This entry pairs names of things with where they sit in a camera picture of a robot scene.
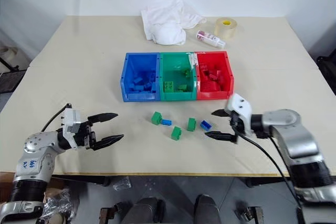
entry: table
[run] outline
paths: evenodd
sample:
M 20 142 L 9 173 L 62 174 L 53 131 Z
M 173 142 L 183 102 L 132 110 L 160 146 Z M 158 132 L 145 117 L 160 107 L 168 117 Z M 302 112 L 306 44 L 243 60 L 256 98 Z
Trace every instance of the table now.
M 227 41 L 235 92 L 254 113 L 289 108 L 302 116 L 316 137 L 331 173 L 336 174 L 333 141 L 336 98 L 285 18 L 237 17 L 236 35 Z M 55 174 L 79 175 L 213 175 L 279 176 L 258 149 L 207 138 L 197 127 L 186 131 L 189 117 L 206 120 L 214 130 L 232 132 L 227 119 L 211 116 L 224 100 L 124 103 L 120 77 L 126 52 L 211 51 L 195 39 L 198 29 L 213 31 L 215 17 L 187 30 L 183 46 L 146 41 L 140 17 L 68 16 L 33 60 L 22 82 L 0 113 L 0 171 L 12 172 L 23 142 L 39 132 L 65 103 L 87 116 L 115 112 L 119 116 L 93 126 L 97 139 L 124 134 L 99 151 L 69 150 L 56 160 Z M 183 129 L 170 139 L 172 127 L 153 125 L 154 111 Z M 60 127 L 56 119 L 48 130 Z M 256 140 L 286 170 L 268 140 Z

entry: cable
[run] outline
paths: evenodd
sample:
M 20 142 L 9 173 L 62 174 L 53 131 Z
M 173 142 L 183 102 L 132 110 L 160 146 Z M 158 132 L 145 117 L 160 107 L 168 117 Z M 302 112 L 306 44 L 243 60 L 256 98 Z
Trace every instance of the cable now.
M 295 201 L 297 202 L 298 206 L 301 208 L 301 203 L 298 200 L 298 198 L 296 197 L 295 193 L 292 191 L 292 189 L 290 188 L 290 185 L 286 179 L 286 177 L 284 176 L 284 174 L 282 173 L 280 167 L 278 166 L 277 162 L 275 162 L 275 160 L 268 154 L 268 152 L 265 151 L 264 148 L 262 148 L 259 144 L 257 144 L 256 142 L 252 141 L 251 139 L 247 138 L 246 136 L 244 136 L 243 134 L 241 134 L 239 131 L 236 130 L 235 126 L 232 127 L 232 129 L 234 130 L 234 132 L 240 136 L 242 139 L 248 141 L 250 144 L 254 145 L 255 147 L 257 147 L 258 149 L 260 149 L 271 161 L 272 163 L 275 165 L 275 167 L 277 168 L 277 170 L 279 171 L 280 175 L 282 176 L 282 178 L 284 179 L 290 193 L 293 195 Z
M 279 149 L 279 146 L 276 144 L 276 142 L 274 141 L 273 137 L 268 136 L 268 138 L 272 141 L 272 143 L 273 143 L 275 149 L 277 149 L 277 151 L 278 151 L 278 153 L 279 153 L 279 156 L 281 157 L 283 163 L 285 164 L 287 170 L 289 171 L 288 166 L 286 165 L 285 159 L 284 159 L 284 157 L 283 157 L 283 155 L 282 155 L 282 153 L 281 153 L 281 151 L 280 151 L 280 149 Z
M 67 103 L 65 104 L 65 106 L 58 111 L 52 118 L 50 118 L 50 120 L 46 123 L 46 125 L 44 125 L 43 129 L 41 130 L 42 132 L 46 130 L 46 128 L 49 126 L 49 124 L 60 114 L 62 113 L 66 108 L 71 108 L 71 104 Z

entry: clear tape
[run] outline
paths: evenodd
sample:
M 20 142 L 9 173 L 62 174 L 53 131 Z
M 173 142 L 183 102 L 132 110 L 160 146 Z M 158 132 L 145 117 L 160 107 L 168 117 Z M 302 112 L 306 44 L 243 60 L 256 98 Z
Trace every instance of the clear tape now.
M 235 34 L 237 25 L 237 21 L 232 18 L 219 18 L 216 21 L 214 34 L 222 40 L 230 39 Z

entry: green lego brick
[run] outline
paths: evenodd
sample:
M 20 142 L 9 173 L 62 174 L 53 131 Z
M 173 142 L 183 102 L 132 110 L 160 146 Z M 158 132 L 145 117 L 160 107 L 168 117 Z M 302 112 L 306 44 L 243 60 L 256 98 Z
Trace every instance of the green lego brick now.
M 180 139 L 181 133 L 182 133 L 181 128 L 175 126 L 171 138 L 177 141 Z
M 184 73 L 184 75 L 185 75 L 187 78 L 190 77 L 190 69 L 182 70 L 182 72 Z
M 194 131 L 196 129 L 196 119 L 189 118 L 187 131 Z
M 178 85 L 178 90 L 186 91 L 187 90 L 187 84 Z
M 159 112 L 154 112 L 153 116 L 152 116 L 152 123 L 155 125 L 159 125 L 162 121 L 162 115 Z
M 164 82 L 164 92 L 166 92 L 166 93 L 174 92 L 174 82 L 173 81 L 165 81 Z

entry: small bottle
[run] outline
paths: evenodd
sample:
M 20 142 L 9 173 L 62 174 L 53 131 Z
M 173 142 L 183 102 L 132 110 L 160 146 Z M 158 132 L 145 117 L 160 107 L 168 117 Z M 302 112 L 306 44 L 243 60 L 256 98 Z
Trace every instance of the small bottle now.
M 219 39 L 218 37 L 209 34 L 205 31 L 199 30 L 196 34 L 196 39 L 203 41 L 204 43 L 207 43 L 213 47 L 220 47 L 224 48 L 225 47 L 225 42 Z

